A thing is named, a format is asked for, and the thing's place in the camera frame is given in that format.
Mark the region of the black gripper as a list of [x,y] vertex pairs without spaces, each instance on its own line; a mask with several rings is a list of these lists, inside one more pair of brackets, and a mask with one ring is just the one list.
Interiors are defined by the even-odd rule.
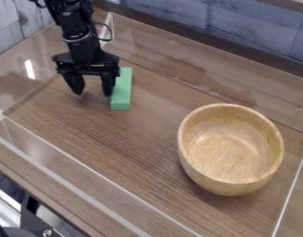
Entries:
[[101,88],[105,97],[112,94],[115,78],[120,75],[120,58],[107,52],[99,52],[89,61],[75,61],[69,53],[52,56],[56,71],[61,74],[72,92],[81,95],[85,82],[81,75],[101,76]]

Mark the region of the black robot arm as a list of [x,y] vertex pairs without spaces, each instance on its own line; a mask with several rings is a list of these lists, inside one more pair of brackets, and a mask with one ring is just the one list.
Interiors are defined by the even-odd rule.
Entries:
[[104,96],[111,96],[116,78],[120,76],[116,55],[101,49],[100,42],[108,42],[97,35],[92,19],[92,0],[28,0],[37,8],[45,8],[61,29],[61,40],[67,43],[68,51],[52,56],[56,71],[61,75],[72,92],[81,95],[85,81],[83,76],[99,76]]

